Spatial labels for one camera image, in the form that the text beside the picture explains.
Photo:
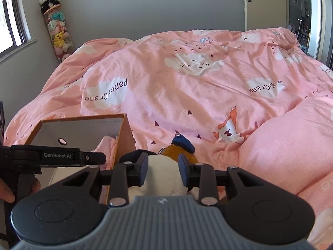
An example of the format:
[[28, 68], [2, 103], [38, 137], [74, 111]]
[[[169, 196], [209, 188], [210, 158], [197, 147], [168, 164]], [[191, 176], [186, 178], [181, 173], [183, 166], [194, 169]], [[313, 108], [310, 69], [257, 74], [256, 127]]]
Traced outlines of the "person left hand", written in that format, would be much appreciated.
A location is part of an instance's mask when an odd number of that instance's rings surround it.
[[[34, 194], [38, 192], [41, 188], [40, 181], [36, 178], [31, 186], [30, 194]], [[3, 179], [0, 179], [0, 198], [1, 200], [13, 203], [15, 201], [15, 196], [13, 192], [10, 190], [10, 188], [7, 186], [7, 184], [3, 181]]]

